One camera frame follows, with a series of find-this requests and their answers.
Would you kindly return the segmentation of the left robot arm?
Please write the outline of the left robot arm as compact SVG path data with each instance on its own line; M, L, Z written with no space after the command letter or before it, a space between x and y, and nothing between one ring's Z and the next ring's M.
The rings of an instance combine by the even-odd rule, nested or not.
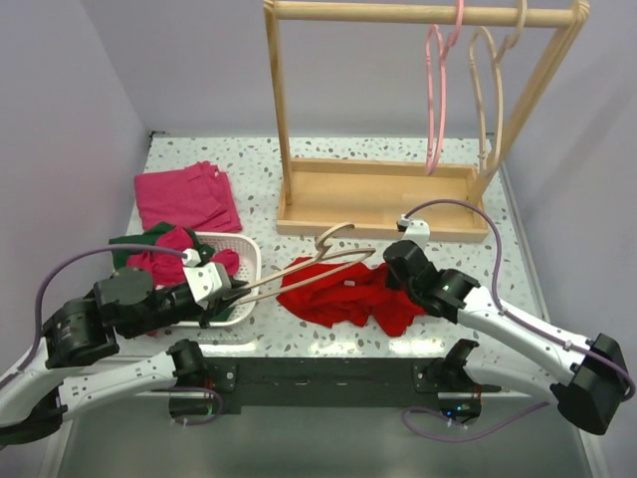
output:
M203 352L192 340L132 365L83 373L117 355L118 338L136 338L187 318L207 327L249 293L247 282L215 264L185 274L185 282L157 289L147 272L123 268L48 320L38 318L31 348L1 377L1 444L41 440L85 410L140 392L215 396Z

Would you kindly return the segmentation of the red t shirt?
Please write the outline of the red t shirt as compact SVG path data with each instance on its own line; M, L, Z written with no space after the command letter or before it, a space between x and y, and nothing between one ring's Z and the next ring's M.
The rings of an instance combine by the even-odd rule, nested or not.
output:
M374 319L392 338L402 336L426 312L402 290L386 287L386 264L358 263L341 272L280 294L278 302L294 316L330 328L349 322L364 327Z

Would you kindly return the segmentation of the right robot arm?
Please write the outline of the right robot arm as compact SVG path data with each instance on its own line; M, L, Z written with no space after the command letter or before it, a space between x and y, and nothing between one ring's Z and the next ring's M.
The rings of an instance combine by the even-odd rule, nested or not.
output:
M557 408L576 427L603 435L631 391L622 349L611 337L591 339L559 329L504 301L478 280L455 269L437 269L411 240L383 253L387 284L434 318L498 342L491 352L475 346L443 367L457 391L492 385Z

